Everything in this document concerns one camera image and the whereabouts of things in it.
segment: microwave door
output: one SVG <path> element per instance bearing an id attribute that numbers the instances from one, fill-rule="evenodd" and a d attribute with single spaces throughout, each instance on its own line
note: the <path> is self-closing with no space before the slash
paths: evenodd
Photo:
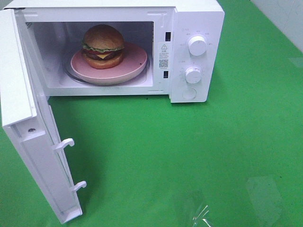
<path id="1" fill-rule="evenodd" d="M 25 23 L 18 24 L 20 30 Z M 47 99 L 32 77 L 37 76 L 26 43 L 19 37 L 14 10 L 0 11 L 0 98 L 2 126 L 59 221 L 82 214 L 64 154 L 73 140 L 61 141 Z"/>

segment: hamburger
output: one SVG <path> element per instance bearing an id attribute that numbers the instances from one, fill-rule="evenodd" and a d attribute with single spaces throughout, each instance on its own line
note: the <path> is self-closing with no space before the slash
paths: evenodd
<path id="1" fill-rule="evenodd" d="M 82 56 L 93 68 L 108 69 L 123 60 L 123 36 L 109 25 L 91 27 L 85 33 L 82 44 Z"/>

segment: green surface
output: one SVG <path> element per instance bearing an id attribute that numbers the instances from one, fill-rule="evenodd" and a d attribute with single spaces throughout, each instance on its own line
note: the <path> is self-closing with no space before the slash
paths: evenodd
<path id="1" fill-rule="evenodd" d="M 297 50 L 249 1 L 226 17 L 208 101 L 52 97 L 83 216 L 70 227 L 303 226 L 303 69 Z M 61 226 L 3 130 L 0 225 Z"/>

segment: warning label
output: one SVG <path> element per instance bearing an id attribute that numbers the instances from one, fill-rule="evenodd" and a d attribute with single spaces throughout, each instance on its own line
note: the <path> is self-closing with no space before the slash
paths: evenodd
<path id="1" fill-rule="evenodd" d="M 165 70 L 169 67 L 169 46 L 167 43 L 158 43 L 159 69 Z"/>

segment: control knob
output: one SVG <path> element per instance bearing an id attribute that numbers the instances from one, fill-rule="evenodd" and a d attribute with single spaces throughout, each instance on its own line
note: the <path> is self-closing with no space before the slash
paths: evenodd
<path id="1" fill-rule="evenodd" d="M 185 79 L 187 83 L 195 84 L 198 83 L 202 78 L 201 70 L 198 67 L 189 67 L 185 70 Z"/>
<path id="2" fill-rule="evenodd" d="M 206 39 L 201 35 L 196 35 L 188 41 L 189 52 L 194 56 L 200 56 L 206 51 Z"/>

